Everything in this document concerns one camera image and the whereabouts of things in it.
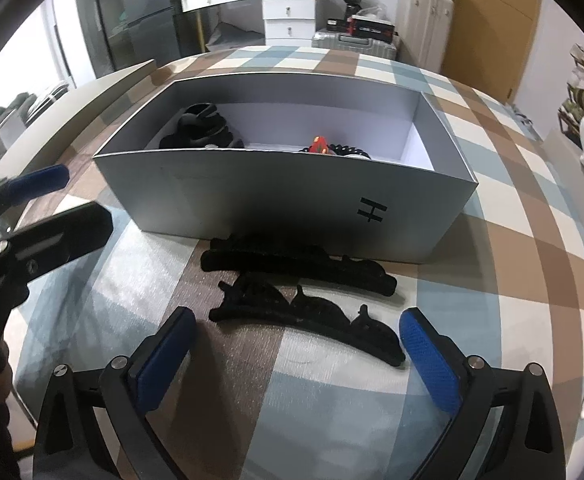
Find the wooden door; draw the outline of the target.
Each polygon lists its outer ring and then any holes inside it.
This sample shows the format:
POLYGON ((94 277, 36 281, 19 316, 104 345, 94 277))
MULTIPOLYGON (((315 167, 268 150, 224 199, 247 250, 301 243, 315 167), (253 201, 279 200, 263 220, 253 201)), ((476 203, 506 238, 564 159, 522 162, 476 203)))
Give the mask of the wooden door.
POLYGON ((453 0, 441 73, 510 102, 534 42, 541 0, 453 0))

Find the black long hair clip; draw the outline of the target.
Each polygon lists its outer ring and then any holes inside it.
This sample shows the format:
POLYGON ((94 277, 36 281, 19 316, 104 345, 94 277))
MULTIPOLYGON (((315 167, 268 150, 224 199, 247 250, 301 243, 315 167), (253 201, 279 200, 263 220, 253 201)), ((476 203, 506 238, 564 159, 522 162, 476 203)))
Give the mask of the black long hair clip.
POLYGON ((260 323, 293 327, 336 340, 374 356, 392 367, 406 361, 395 330, 371 318, 364 304, 355 318, 347 318, 334 302, 305 294, 301 286, 292 300, 287 300, 270 283, 241 275, 233 284, 219 282, 223 299, 209 310, 214 323, 260 323))

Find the black red box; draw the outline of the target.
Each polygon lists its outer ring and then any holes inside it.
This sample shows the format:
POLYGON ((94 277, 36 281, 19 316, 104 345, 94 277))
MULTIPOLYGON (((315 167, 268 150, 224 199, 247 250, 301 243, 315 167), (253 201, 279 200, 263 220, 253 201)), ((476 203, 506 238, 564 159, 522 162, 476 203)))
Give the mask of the black red box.
POLYGON ((369 16, 353 15, 346 20, 328 18, 329 32, 343 32, 351 37, 373 39, 391 44, 395 37, 395 26, 388 21, 376 20, 369 16))

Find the grey cardboard box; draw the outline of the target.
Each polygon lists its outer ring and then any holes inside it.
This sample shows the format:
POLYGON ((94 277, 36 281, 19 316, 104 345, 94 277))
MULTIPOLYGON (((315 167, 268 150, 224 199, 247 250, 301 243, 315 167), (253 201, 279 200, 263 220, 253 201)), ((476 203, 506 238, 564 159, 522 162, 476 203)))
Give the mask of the grey cardboard box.
POLYGON ((333 255, 411 263, 433 252, 477 188, 431 96, 316 73, 173 81, 94 162, 143 231, 289 236, 333 255), (214 103, 244 148, 159 148, 196 103, 214 103))

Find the dark grey refrigerator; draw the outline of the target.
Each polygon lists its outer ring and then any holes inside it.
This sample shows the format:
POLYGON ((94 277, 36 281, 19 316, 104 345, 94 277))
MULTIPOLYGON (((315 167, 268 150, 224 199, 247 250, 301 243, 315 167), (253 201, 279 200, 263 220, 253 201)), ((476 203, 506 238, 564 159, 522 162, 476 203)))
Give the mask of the dark grey refrigerator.
POLYGON ((97 0, 104 39, 117 70, 147 60, 158 66, 202 51, 196 17, 180 0, 97 0))

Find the silver flat suitcase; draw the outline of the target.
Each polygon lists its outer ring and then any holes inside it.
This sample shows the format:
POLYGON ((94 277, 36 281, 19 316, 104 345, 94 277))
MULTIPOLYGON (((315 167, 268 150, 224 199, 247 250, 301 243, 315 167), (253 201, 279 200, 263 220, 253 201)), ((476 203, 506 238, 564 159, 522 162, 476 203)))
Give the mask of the silver flat suitcase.
POLYGON ((329 32, 326 29, 315 32, 311 45, 314 48, 356 52, 393 61, 397 58, 397 48, 393 44, 371 38, 357 38, 345 32, 329 32))

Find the white upright suitcase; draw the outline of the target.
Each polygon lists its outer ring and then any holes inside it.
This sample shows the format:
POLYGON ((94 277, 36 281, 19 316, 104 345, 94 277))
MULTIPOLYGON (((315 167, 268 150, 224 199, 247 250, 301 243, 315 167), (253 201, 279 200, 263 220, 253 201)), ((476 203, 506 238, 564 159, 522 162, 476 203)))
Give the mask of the white upright suitcase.
POLYGON ((439 73, 452 16, 453 0, 399 0, 396 22, 399 60, 439 73))

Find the black scrunchie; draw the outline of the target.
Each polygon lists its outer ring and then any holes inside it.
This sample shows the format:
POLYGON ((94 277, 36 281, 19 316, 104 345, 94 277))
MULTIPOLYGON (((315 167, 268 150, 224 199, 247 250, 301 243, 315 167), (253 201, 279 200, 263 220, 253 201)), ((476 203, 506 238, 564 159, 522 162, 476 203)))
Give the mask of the black scrunchie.
POLYGON ((173 133, 163 136, 159 148, 244 148, 214 103, 190 105, 179 117, 173 133))

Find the shoe rack with shoes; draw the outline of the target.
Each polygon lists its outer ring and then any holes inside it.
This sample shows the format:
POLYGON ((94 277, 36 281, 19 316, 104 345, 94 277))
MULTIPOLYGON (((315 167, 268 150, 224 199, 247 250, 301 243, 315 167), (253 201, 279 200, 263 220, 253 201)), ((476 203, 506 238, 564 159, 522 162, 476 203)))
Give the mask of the shoe rack with shoes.
MULTIPOLYGON (((567 81, 567 99, 569 98, 570 88, 584 89, 584 47, 580 46, 580 44, 573 44, 569 50, 569 54, 572 57, 575 66, 567 81)), ((580 123, 577 124, 576 120, 572 118, 572 115, 564 110, 563 103, 557 111, 561 132, 564 136, 567 136, 573 144, 576 144, 578 148, 581 148, 579 132, 580 123)))

